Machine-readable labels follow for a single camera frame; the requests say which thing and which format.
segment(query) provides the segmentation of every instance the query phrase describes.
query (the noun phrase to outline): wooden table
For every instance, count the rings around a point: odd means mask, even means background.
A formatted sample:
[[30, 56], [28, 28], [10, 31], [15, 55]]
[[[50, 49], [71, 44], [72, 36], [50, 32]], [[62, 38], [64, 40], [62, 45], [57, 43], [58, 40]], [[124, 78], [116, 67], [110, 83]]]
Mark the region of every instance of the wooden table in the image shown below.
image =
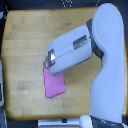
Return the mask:
[[[11, 120], [75, 118], [89, 112], [91, 81], [101, 67], [91, 59], [64, 72], [66, 93], [45, 98], [43, 61], [47, 45], [56, 37], [93, 17], [96, 8], [10, 11], [2, 42], [5, 111]], [[125, 64], [125, 102], [127, 114], [127, 60]]]

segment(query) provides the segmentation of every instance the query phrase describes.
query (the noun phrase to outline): pink towel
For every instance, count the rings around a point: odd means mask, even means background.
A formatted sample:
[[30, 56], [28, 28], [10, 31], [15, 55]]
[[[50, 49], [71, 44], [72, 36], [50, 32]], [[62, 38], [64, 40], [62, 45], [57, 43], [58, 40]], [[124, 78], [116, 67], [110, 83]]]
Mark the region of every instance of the pink towel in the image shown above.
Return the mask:
[[51, 76], [50, 71], [43, 67], [45, 97], [54, 98], [65, 92], [65, 84], [63, 72], [55, 76]]

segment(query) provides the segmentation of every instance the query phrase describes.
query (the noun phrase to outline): floor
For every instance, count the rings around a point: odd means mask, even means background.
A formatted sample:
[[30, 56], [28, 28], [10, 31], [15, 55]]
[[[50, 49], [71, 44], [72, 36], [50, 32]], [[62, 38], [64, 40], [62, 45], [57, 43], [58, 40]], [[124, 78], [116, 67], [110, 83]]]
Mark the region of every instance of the floor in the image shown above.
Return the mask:
[[[74, 7], [86, 6], [85, 4], [83, 4], [83, 2], [85, 3], [85, 0], [79, 0], [79, 2], [78, 3], [77, 2], [76, 3], [74, 2], [75, 3]], [[117, 7], [119, 8], [120, 13], [123, 17], [125, 40], [126, 40], [126, 46], [127, 46], [127, 49], [128, 49], [128, 0], [121, 0], [121, 1], [120, 0], [109, 0], [109, 2], [114, 3], [115, 5], [117, 5]], [[55, 4], [54, 2], [52, 2], [51, 4], [49, 3], [45, 8], [52, 8], [52, 7], [54, 8], [54, 4]], [[0, 46], [1, 46], [1, 42], [2, 42], [2, 34], [3, 34], [3, 31], [4, 31], [4, 23], [5, 23], [5, 20], [6, 20], [6, 14], [7, 14], [7, 8], [4, 5], [4, 3], [2, 3], [1, 0], [0, 0]], [[127, 117], [123, 118], [123, 122], [125, 124], [128, 124]], [[8, 128], [36, 128], [37, 127], [37, 121], [8, 121], [7, 124], [8, 124]]]

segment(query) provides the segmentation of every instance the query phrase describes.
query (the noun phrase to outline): table surface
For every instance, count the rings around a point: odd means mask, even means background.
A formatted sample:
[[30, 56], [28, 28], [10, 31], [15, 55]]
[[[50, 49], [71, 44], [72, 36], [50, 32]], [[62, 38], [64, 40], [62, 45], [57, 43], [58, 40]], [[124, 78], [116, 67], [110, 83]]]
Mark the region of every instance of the table surface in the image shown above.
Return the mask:
[[[101, 67], [91, 59], [64, 72], [66, 93], [45, 98], [43, 61], [47, 45], [93, 17], [96, 7], [81, 9], [10, 11], [2, 42], [4, 109], [11, 120], [78, 118], [89, 112], [91, 81]], [[127, 114], [127, 57], [124, 49], [125, 100]]]

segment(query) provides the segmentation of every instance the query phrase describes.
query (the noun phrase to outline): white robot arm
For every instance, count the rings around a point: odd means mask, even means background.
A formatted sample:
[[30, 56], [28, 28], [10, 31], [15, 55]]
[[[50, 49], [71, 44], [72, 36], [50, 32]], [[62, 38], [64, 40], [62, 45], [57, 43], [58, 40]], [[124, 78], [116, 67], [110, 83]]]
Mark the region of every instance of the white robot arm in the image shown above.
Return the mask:
[[55, 75], [89, 59], [97, 48], [102, 55], [102, 66], [91, 84], [89, 115], [81, 116], [80, 126], [125, 128], [122, 124], [124, 27], [114, 5], [103, 4], [96, 10], [91, 30], [83, 25], [49, 44], [44, 66]]

